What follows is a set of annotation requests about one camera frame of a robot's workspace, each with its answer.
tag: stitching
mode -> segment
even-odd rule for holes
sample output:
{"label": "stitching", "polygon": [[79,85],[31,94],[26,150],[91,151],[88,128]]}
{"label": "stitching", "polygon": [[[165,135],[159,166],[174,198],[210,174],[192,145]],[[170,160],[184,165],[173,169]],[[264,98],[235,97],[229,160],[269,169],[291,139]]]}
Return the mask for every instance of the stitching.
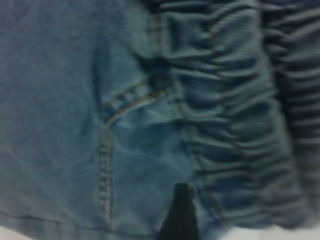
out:
{"label": "stitching", "polygon": [[106,131],[106,142],[100,143],[100,152],[102,151],[102,147],[105,144],[106,149],[107,149],[107,156],[106,156],[106,160],[104,163],[104,158],[100,154],[100,161],[101,161],[100,166],[102,168],[102,171],[106,174],[106,179],[105,179],[105,182],[100,183],[101,188],[105,188],[105,189],[100,189],[100,191],[105,192],[105,195],[106,195],[105,200],[104,200],[104,211],[105,211],[105,219],[106,219],[107,223],[109,223],[111,220],[112,157],[113,157],[113,146],[114,146],[113,132],[110,129],[110,127],[115,122],[115,120],[117,120],[123,113],[126,113],[129,109],[132,109],[133,107],[135,107],[143,102],[146,102],[148,100],[155,99],[155,98],[159,97],[160,95],[166,93],[168,88],[169,88],[169,85],[154,92],[154,93],[150,93],[144,97],[138,98],[133,103],[120,109],[117,113],[115,113],[113,116],[111,116],[104,123],[103,129]]}
{"label": "stitching", "polygon": [[[163,24],[162,24],[162,18],[161,18],[161,10],[160,10],[160,3],[161,0],[157,0],[158,3],[158,8],[157,8],[157,12],[155,13],[155,21],[156,21],[156,43],[157,43],[157,47],[158,47],[158,51],[159,54],[162,55],[165,51],[162,45],[162,41],[163,41]],[[194,137],[193,137],[193,133],[191,128],[188,126],[188,121],[187,121],[187,116],[186,113],[184,111],[184,108],[182,106],[182,99],[180,99],[178,97],[178,90],[177,90],[177,86],[175,86],[175,81],[173,80],[173,84],[172,84],[172,96],[173,96],[173,100],[175,101],[175,104],[177,106],[177,109],[181,115],[181,120],[182,123],[185,125],[185,131],[186,131],[186,135],[187,135],[187,139],[186,139],[186,143],[188,144],[189,148],[191,149],[191,155],[194,156],[194,158],[196,159],[196,161],[202,165],[202,160],[200,157],[200,153],[197,151],[197,149],[195,148],[195,146],[191,143],[194,142]],[[223,226],[227,226],[227,222],[224,219],[223,215],[222,215],[222,210],[219,207],[218,201],[211,196],[211,202],[213,203],[213,205],[215,206],[215,210],[217,215],[211,215],[211,217],[216,220],[217,218],[220,220],[220,222],[222,223]],[[211,210],[209,208],[209,206],[207,206],[206,204],[204,204],[204,207],[207,208],[208,212],[211,213]]]}
{"label": "stitching", "polygon": [[139,88],[139,87],[143,87],[145,85],[147,85],[150,81],[143,81],[140,83],[137,83],[129,88],[127,88],[125,91],[119,93],[118,95],[116,95],[115,97],[113,97],[111,100],[109,100],[103,107],[102,107],[102,112],[105,112],[105,110],[110,107],[116,100],[122,98],[125,94]]}
{"label": "stitching", "polygon": [[114,231],[108,228],[102,228],[102,227],[89,227],[89,226],[81,226],[79,224],[75,224],[75,223],[67,223],[67,222],[63,222],[63,221],[59,221],[59,220],[49,220],[49,219],[44,219],[41,217],[35,217],[35,216],[14,216],[5,212],[0,212],[0,215],[4,216],[4,218],[10,218],[10,219],[16,219],[18,221],[40,221],[40,222],[49,222],[51,224],[59,224],[59,225],[66,225],[66,226],[70,226],[73,228],[79,228],[79,229],[84,229],[84,230],[88,230],[88,231],[99,231],[99,232],[104,232],[106,234],[110,233],[110,234],[115,234],[115,235],[127,235],[131,238],[134,239],[149,239],[151,237],[153,237],[153,235],[145,235],[145,236],[139,236],[139,235],[134,235],[131,233],[126,233],[126,232],[122,232],[122,231]]}

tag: denim fabric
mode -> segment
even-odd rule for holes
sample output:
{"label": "denim fabric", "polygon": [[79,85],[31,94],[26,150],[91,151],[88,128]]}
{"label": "denim fabric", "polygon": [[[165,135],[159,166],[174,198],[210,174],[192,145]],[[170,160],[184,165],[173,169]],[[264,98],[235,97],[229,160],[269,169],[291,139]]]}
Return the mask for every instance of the denim fabric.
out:
{"label": "denim fabric", "polygon": [[0,224],[202,240],[320,213],[320,0],[2,0]]}

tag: yellow stitching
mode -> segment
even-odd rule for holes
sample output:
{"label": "yellow stitching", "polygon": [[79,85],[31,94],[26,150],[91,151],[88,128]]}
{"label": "yellow stitching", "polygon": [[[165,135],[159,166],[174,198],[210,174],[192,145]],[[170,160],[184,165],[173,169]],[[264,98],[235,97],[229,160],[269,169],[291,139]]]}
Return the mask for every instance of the yellow stitching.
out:
{"label": "yellow stitching", "polygon": [[150,100],[150,99],[154,99],[154,98],[162,95],[163,93],[165,93],[167,91],[168,88],[169,88],[169,86],[167,86],[166,88],[159,90],[157,92],[146,95],[145,97],[141,97],[141,98],[137,99],[132,104],[122,108],[118,113],[116,113],[111,118],[109,118],[109,120],[104,124],[104,127],[107,130],[107,132],[106,132],[106,134],[107,134],[106,147],[107,147],[107,152],[108,152],[107,159],[106,159],[106,175],[107,176],[106,176],[106,200],[105,200],[105,218],[106,218],[107,223],[109,223],[110,219],[111,219],[111,209],[110,209],[110,206],[111,206],[111,184],[112,184],[111,183],[112,182],[111,173],[112,173],[112,155],[113,155],[113,145],[114,145],[113,132],[111,131],[110,126],[118,117],[120,117],[128,109],[131,109],[140,103],[143,103],[143,102]]}
{"label": "yellow stitching", "polygon": [[111,104],[113,104],[116,100],[118,100],[119,98],[123,97],[126,93],[134,90],[134,89],[137,89],[139,87],[142,87],[142,86],[145,86],[149,83],[149,81],[143,81],[143,82],[140,82],[136,85],[133,85],[129,88],[127,88],[126,90],[124,90],[123,92],[119,93],[118,95],[116,95],[115,97],[113,97],[110,101],[108,101],[103,107],[102,107],[102,112],[104,112]]}
{"label": "yellow stitching", "polygon": [[105,197],[105,218],[106,222],[110,222],[110,217],[111,217],[111,211],[110,211],[110,205],[111,205],[111,159],[113,155],[113,143],[114,143],[114,138],[113,138],[113,132],[108,128],[107,129],[107,161],[106,161],[106,197]]}

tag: denim jacket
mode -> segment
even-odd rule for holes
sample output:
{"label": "denim jacket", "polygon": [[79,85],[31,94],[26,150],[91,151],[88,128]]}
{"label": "denim jacket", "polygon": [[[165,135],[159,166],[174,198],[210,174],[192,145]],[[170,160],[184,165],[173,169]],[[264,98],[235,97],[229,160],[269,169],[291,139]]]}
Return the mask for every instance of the denim jacket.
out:
{"label": "denim jacket", "polygon": [[320,213],[320,0],[1,0],[0,224],[201,240]]}

